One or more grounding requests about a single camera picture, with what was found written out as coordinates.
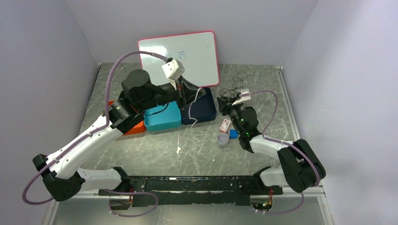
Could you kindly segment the navy blue tray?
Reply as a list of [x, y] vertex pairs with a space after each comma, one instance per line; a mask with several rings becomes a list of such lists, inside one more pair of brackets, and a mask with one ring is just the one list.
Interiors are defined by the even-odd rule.
[[[191, 117], [197, 119], [197, 123], [213, 121], [216, 119], [217, 115], [210, 88], [205, 87], [204, 90], [206, 91], [206, 95], [197, 99], [191, 107]], [[195, 121], [189, 117], [189, 106], [185, 106], [184, 109], [180, 111], [182, 124], [184, 125], [190, 125]]]

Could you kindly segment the light blue tray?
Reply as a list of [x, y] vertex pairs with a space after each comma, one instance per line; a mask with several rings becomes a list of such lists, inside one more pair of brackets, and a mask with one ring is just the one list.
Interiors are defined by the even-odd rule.
[[148, 131], [178, 128], [181, 124], [182, 117], [176, 102], [148, 109], [144, 114], [144, 125]]

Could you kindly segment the orange tray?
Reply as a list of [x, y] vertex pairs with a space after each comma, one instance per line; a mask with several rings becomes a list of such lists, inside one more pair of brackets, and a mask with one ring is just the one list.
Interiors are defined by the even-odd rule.
[[109, 101], [109, 120], [111, 128], [116, 128], [123, 135], [139, 134], [146, 131], [144, 115], [137, 112], [126, 100]]

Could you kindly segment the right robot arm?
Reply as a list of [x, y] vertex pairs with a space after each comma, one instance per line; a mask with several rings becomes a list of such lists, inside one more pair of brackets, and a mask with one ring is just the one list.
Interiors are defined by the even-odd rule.
[[257, 171], [253, 188], [258, 194], [265, 194], [272, 186], [288, 186], [302, 193], [326, 177], [323, 165], [306, 140], [289, 142], [262, 135], [257, 129], [259, 121], [254, 108], [235, 104], [228, 97], [217, 97], [217, 102], [222, 115], [229, 116], [244, 150], [267, 155], [280, 163], [279, 167]]

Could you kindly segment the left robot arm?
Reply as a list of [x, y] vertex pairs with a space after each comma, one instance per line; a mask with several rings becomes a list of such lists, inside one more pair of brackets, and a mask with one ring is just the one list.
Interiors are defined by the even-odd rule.
[[39, 154], [33, 158], [51, 200], [62, 202], [81, 191], [94, 189], [109, 189], [118, 195], [127, 193], [130, 178], [122, 168], [87, 170], [81, 167], [82, 164], [96, 149], [143, 121], [146, 110], [168, 103], [176, 103], [183, 109], [205, 94], [205, 90], [182, 76], [163, 85], [154, 85], [145, 70], [130, 72], [122, 81], [118, 100], [107, 104], [88, 129], [55, 153]]

